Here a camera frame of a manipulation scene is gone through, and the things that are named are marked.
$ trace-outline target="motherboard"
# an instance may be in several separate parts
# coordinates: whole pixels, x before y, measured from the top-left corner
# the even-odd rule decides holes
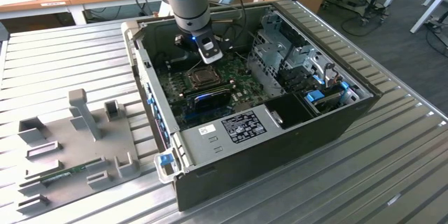
[[[247,55],[227,54],[211,65],[177,71],[167,66],[159,81],[182,130],[242,112],[270,99],[247,68]]]

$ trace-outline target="circuit board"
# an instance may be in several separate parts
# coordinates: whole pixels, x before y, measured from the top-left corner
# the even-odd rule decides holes
[[[242,112],[270,99],[246,64],[245,58],[227,54],[213,65],[198,66],[187,71],[159,73],[159,81],[182,130]],[[201,82],[202,78],[211,78],[215,74],[213,79]],[[221,85],[207,88],[217,82],[221,82]],[[231,92],[230,102],[202,113],[190,113],[190,101],[202,94],[214,93],[218,89]]]

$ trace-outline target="metal table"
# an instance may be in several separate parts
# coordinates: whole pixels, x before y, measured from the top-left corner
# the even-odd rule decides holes
[[[157,144],[121,36],[121,22],[14,34],[2,48],[0,133],[31,114],[70,116],[61,99],[82,85],[126,103],[143,175],[30,219],[27,223],[437,223],[448,201],[447,117],[371,57],[291,0],[281,4],[386,93],[369,115],[331,144],[219,199],[179,212],[171,185],[159,182]],[[23,145],[0,139],[0,219],[15,211]]]

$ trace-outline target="black wire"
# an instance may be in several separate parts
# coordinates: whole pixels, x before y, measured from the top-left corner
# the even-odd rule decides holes
[[[146,0],[146,4],[149,5],[149,10],[150,10],[150,12],[151,12],[151,15],[154,14],[154,12],[153,12],[153,10],[151,10],[151,8],[150,8],[150,3],[149,3],[149,0]]]
[[[105,18],[103,16],[101,16],[99,14],[95,14],[95,13],[93,13],[93,15],[95,15],[97,17],[99,17],[99,18],[102,18],[102,19],[105,19],[105,20],[111,21],[111,20],[115,20],[115,19],[119,17],[119,13],[121,13],[121,11],[122,11],[122,6],[119,6],[118,13],[117,13],[117,15],[115,15],[115,17],[114,17],[113,19],[107,19],[107,18]]]
[[[102,13],[102,12],[105,12],[105,10],[106,10],[106,7],[103,8],[103,10],[91,10],[91,12]]]
[[[430,47],[441,54],[441,55],[443,55],[445,57],[447,57],[448,58],[448,56],[442,52],[442,51],[439,51],[439,49],[433,45],[433,43],[430,42],[430,37],[429,37],[429,35],[430,35],[430,32],[433,33],[433,35],[435,35],[435,32],[427,27],[427,29],[429,29],[429,31],[427,31],[427,43],[429,43],[429,45],[430,45]]]
[[[346,20],[343,23],[342,23],[342,28],[343,28],[343,30],[345,30],[345,32],[347,32],[350,35],[353,35],[353,36],[357,36],[357,37],[365,37],[365,36],[367,36],[367,35],[370,35],[373,32],[375,32],[375,30],[378,30],[379,29],[379,27],[382,26],[382,24],[379,24],[373,30],[370,30],[367,33],[365,33],[365,34],[354,34],[353,32],[350,32],[347,29],[346,29],[346,27],[345,27],[345,25],[350,22],[350,21],[353,21],[354,19],[357,19],[357,18],[359,18],[359,16],[357,16],[357,17],[354,17],[354,18],[350,18],[349,20]]]
[[[246,26],[247,26],[247,15],[246,15],[246,8],[245,8],[245,2],[243,2],[243,0],[241,0],[241,3],[242,3],[243,15],[245,15],[245,25],[243,25],[243,29],[242,29],[241,33],[237,36],[237,39],[235,39],[235,41],[233,43],[233,46],[234,46],[235,42],[239,40],[239,38],[241,38],[241,36],[243,34],[243,31],[246,30]]]
[[[138,6],[139,6],[139,8],[141,8],[141,10],[142,10],[142,12],[149,16],[149,14],[147,14],[147,12],[146,12],[146,10],[143,10],[143,8],[142,8],[142,6],[141,6],[141,4],[139,4],[139,0],[135,0],[135,2],[137,2],[137,4],[138,4]]]

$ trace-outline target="label sticker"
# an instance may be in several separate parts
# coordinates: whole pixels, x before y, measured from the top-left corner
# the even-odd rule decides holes
[[[206,127],[199,128],[199,133],[202,134],[202,136],[214,131],[217,131],[217,129],[215,129],[215,125],[213,124]]]
[[[234,143],[241,143],[267,132],[254,111],[222,121]]]
[[[42,6],[66,5],[66,2],[43,3]]]

